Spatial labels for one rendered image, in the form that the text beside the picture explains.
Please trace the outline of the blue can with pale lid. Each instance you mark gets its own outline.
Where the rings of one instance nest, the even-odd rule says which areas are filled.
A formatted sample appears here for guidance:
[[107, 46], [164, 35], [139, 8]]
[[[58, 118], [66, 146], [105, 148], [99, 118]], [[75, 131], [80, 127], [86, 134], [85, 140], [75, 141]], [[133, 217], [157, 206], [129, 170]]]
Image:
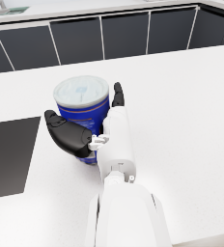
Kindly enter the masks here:
[[69, 78], [53, 92], [62, 117], [87, 127], [93, 134], [102, 133], [102, 122], [109, 110], [107, 82], [91, 75]]

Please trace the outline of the dark cabinet row with white frame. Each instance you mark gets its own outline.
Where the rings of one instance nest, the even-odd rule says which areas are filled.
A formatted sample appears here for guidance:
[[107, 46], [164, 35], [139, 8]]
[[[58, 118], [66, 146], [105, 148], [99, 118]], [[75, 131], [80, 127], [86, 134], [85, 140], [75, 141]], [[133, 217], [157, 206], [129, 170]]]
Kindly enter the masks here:
[[224, 44], [224, 10], [203, 3], [0, 24], [0, 72]]

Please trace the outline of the dark grey square mat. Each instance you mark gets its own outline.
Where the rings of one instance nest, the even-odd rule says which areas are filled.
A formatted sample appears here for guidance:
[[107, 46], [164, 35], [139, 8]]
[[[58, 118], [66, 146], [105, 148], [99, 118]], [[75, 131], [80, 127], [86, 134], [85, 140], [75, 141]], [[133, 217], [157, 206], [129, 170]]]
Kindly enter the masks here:
[[24, 191], [40, 119], [0, 123], [0, 197]]

